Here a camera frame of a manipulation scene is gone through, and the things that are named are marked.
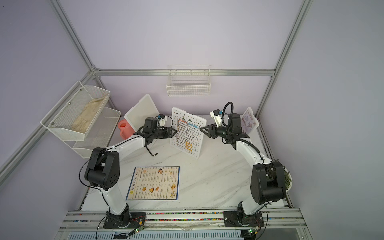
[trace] ventilation grille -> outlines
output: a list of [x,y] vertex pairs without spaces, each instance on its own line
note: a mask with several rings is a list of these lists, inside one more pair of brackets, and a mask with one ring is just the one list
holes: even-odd
[[[97,232],[97,239],[113,239],[114,232]],[[96,239],[96,231],[94,232],[71,232],[68,240],[76,239]]]
[[[96,232],[71,232],[68,240],[72,239],[96,239]],[[113,239],[114,235],[129,232],[100,232],[98,233],[98,240]],[[190,231],[141,231],[131,236],[130,239],[164,239],[164,240],[240,240],[240,230],[223,229],[223,230],[190,230]]]

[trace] pink cup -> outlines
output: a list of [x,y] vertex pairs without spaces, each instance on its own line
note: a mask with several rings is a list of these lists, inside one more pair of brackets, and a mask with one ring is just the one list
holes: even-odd
[[128,139],[135,133],[135,130],[133,130],[133,128],[125,119],[118,123],[118,128],[120,129],[120,136],[123,140]]

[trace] white marble tabletop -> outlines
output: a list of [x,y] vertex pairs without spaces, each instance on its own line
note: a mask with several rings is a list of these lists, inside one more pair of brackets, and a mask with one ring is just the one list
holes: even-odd
[[[210,116],[207,125],[214,123]],[[264,153],[257,131],[250,134],[252,143]],[[116,128],[111,144],[122,141]],[[158,139],[151,146],[152,157],[145,148],[139,149],[120,161],[118,186],[125,198],[135,167],[180,166],[178,201],[127,201],[131,210],[182,210],[182,209],[235,209],[250,195],[251,167],[243,156],[221,138],[204,136],[200,157],[195,159],[171,147],[169,139]],[[102,196],[90,189],[83,211],[107,210]]]

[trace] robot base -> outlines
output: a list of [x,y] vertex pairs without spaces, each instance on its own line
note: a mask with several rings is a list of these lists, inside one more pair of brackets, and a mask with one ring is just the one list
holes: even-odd
[[124,211],[120,215],[114,215],[107,212],[106,219],[103,225],[104,229],[112,228],[137,228],[139,222],[142,225],[145,223],[146,213],[145,212],[129,212],[129,206],[125,207]]
[[241,202],[239,203],[236,211],[225,211],[224,226],[226,227],[255,227],[264,226],[262,213],[259,211],[253,215],[245,215]]

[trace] white wall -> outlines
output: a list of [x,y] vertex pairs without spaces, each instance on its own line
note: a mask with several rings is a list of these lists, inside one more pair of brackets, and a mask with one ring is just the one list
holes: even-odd
[[317,1],[261,123],[317,239],[383,239],[384,2]]
[[[87,68],[48,0],[1,1],[0,32],[2,165]],[[83,162],[54,135],[43,136],[0,191],[0,238],[53,239],[84,191]]]
[[61,2],[98,68],[274,69],[302,0]]
[[235,113],[243,114],[247,107],[256,112],[270,77],[212,76],[211,94],[204,97],[168,97],[167,76],[102,76],[101,79],[123,115],[147,93],[160,113],[169,114],[172,107],[177,107],[192,114],[208,115],[215,109],[223,109],[229,101],[233,102]]

